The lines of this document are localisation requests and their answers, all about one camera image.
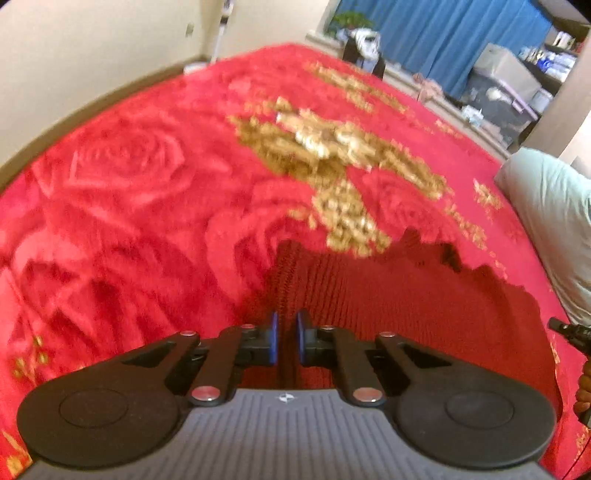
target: red knit fabric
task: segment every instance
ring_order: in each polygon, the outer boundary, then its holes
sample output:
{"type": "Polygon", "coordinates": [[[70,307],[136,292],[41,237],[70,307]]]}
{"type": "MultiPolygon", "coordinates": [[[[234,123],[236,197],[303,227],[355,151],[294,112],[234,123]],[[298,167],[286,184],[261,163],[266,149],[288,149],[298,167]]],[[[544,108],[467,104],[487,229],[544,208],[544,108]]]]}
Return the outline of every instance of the red knit fabric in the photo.
{"type": "Polygon", "coordinates": [[[453,357],[541,391],[560,411],[554,358],[535,299],[492,268],[462,265],[450,244],[423,244],[409,229],[383,255],[352,258],[283,242],[267,301],[281,318],[280,380],[322,388],[330,373],[298,368],[294,316],[307,308],[316,325],[336,325],[363,340],[393,330],[453,357]]]}

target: round black pad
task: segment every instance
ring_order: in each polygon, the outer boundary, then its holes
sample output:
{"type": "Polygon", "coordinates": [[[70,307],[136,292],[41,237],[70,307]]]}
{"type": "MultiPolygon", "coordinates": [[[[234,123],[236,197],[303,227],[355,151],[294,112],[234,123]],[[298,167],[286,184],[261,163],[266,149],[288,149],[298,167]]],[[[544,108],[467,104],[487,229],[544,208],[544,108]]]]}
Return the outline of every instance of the round black pad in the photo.
{"type": "Polygon", "coordinates": [[[395,417],[420,452],[474,470],[538,460],[555,425],[539,392],[467,364],[430,371],[400,397],[395,417]]]}
{"type": "Polygon", "coordinates": [[[120,420],[127,412],[125,395],[108,388],[92,388],[74,392],[60,405],[60,415],[77,427],[106,427],[120,420]]]}
{"type": "Polygon", "coordinates": [[[151,368],[105,364],[41,385],[18,409],[33,454],[71,468],[128,463],[159,447],[176,427],[175,397],[151,368]]]}
{"type": "Polygon", "coordinates": [[[493,392],[458,393],[446,402],[447,414],[460,425],[477,430],[498,428],[513,417],[513,404],[493,392]]]}

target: blue curtain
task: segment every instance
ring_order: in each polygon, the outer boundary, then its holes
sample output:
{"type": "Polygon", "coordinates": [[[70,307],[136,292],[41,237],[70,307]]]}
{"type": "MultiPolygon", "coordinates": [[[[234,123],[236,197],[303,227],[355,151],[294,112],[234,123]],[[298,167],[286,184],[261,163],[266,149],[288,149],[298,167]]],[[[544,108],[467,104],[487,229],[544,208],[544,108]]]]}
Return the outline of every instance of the blue curtain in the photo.
{"type": "Polygon", "coordinates": [[[382,51],[459,97],[488,43],[518,54],[538,47],[551,21],[535,0],[342,0],[337,13],[363,12],[382,34],[382,51]]]}

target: pillow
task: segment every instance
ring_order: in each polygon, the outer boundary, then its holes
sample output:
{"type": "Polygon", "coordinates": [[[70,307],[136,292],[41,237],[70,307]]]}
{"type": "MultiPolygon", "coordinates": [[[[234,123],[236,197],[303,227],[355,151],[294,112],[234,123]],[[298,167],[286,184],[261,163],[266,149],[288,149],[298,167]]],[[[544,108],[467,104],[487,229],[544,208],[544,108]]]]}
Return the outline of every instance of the pillow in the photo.
{"type": "Polygon", "coordinates": [[[495,183],[517,211],[571,322],[591,326],[591,180],[522,148],[495,183]]]}
{"type": "Polygon", "coordinates": [[[583,177],[591,179],[591,162],[585,161],[581,157],[575,157],[573,164],[571,165],[576,171],[578,171],[583,177]]]}

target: storage box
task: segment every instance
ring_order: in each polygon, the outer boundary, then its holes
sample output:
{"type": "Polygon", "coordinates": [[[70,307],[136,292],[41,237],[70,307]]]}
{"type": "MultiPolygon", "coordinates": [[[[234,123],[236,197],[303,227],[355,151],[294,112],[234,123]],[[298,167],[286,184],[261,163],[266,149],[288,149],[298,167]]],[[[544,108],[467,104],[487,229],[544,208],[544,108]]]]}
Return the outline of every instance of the storage box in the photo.
{"type": "Polygon", "coordinates": [[[501,129],[503,142],[509,146],[538,116],[510,86],[488,76],[488,72],[473,69],[461,101],[482,110],[490,123],[501,129]]]}
{"type": "Polygon", "coordinates": [[[510,50],[493,43],[486,46],[474,68],[490,78],[505,82],[526,103],[531,102],[541,88],[540,83],[510,50]]]}

